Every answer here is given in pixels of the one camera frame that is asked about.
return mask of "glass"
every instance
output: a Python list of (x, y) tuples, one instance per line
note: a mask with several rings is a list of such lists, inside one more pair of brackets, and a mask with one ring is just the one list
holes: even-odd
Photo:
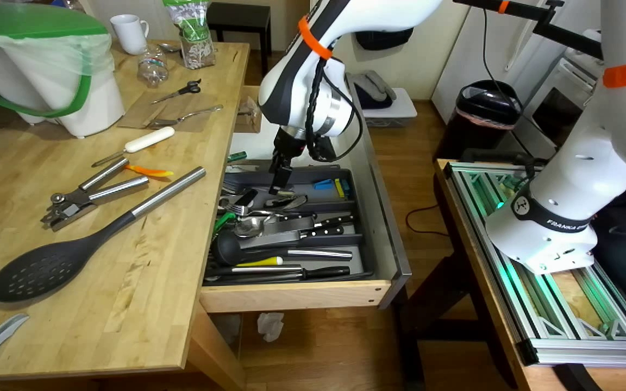
[(182, 66), (186, 69), (215, 63), (215, 48), (206, 27), (206, 0), (168, 0), (172, 22), (179, 31)]
[(138, 80), (152, 89), (168, 80), (168, 66), (160, 50), (138, 55)]

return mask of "trash bin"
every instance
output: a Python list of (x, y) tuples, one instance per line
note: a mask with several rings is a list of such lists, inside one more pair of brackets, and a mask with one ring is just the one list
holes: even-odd
[(123, 116), (111, 34), (61, 6), (0, 4), (0, 106), (86, 136)]
[(474, 151), (488, 153), (514, 129), (519, 116), (521, 106), (510, 84), (497, 80), (467, 84), (459, 94), (437, 156), (465, 159)]

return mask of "open drawer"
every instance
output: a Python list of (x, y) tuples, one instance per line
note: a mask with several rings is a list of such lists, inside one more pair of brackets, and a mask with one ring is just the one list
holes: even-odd
[[(356, 131), (335, 140), (337, 155), (346, 153)], [(247, 153), (247, 160), (270, 160), (275, 126), (260, 119), (259, 132), (235, 132), (231, 153)], [(307, 156), (294, 160), (302, 172), (326, 169)], [(396, 293), (411, 278), (402, 236), (376, 167), (369, 134), (361, 134), (356, 147), (337, 160), (340, 172), (350, 172), (353, 190), (353, 212), (359, 212), (361, 269), (350, 280), (296, 280), (296, 282), (257, 282), (257, 285), (203, 285), (201, 306), (209, 313), (247, 313), (247, 310), (302, 310), (302, 308), (340, 308), (340, 306), (389, 306)]]

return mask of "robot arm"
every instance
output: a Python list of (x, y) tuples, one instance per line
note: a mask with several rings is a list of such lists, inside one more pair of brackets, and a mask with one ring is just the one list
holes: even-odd
[(359, 31), (403, 31), (426, 20), (441, 0), (320, 0), (297, 22), (299, 38), (260, 82), (260, 110), (279, 131), (274, 140), (270, 191), (287, 187), (291, 159), (309, 147), (314, 160), (335, 160), (327, 136), (350, 126), (353, 106), (344, 63), (329, 46)]
[[(288, 164), (303, 147), (313, 159), (329, 160), (335, 153), (323, 141), (339, 134), (352, 118), (344, 66), (327, 53), (335, 39), (359, 31), (416, 27), (438, 3), (320, 0), (313, 6), (299, 22), (291, 50), (260, 84), (262, 116), (282, 126), (274, 141), (274, 191), (287, 184)], [(626, 3), (602, 0), (602, 46), (550, 27), (551, 9), (510, 0), (456, 3), (536, 20), (535, 33), (604, 57), (607, 76), (561, 153), (508, 208), (487, 217), (496, 248), (535, 273), (591, 265), (589, 253), (597, 238), (589, 220), (626, 190)]]
[(591, 265), (589, 220), (626, 191), (626, 3), (602, 0), (602, 55), (607, 71), (565, 146), (487, 220), (496, 248), (535, 273)]

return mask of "slotted spatula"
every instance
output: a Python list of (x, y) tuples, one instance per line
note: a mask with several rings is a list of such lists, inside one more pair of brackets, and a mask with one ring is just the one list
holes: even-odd
[(135, 220), (144, 217), (172, 195), (179, 193), (201, 177), (201, 167), (190, 169), (176, 182), (168, 184), (165, 190), (150, 195), (148, 200), (125, 211), (108, 225), (88, 236), (50, 244), (16, 257), (5, 269), (0, 269), (0, 301), (33, 299), (66, 285), (106, 238), (111, 238), (115, 232), (129, 225)]

